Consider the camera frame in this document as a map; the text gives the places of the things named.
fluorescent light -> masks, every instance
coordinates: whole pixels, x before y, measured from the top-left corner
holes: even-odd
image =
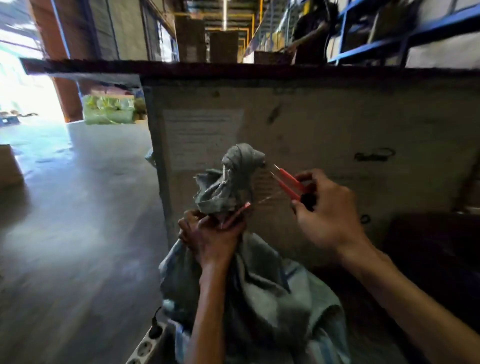
[[[223,30],[227,30],[227,0],[223,0]]]

metal shelving rack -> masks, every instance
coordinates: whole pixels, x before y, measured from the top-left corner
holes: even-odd
[[[349,29],[349,26],[356,23],[362,16],[375,13],[387,2],[386,0],[355,0],[348,4],[338,15],[338,21],[342,24],[340,30],[340,53],[331,59],[330,63],[339,65],[353,64],[366,60],[384,60],[386,57],[397,54],[401,56],[400,66],[404,67],[410,47],[480,31],[480,3],[453,12],[456,0],[452,0],[450,14],[443,18],[421,24],[403,35],[381,39],[342,52],[346,29]]]

concrete floor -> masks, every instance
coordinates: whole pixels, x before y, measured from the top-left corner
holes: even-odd
[[[0,128],[25,185],[0,191],[0,363],[123,363],[167,253],[146,125]]]

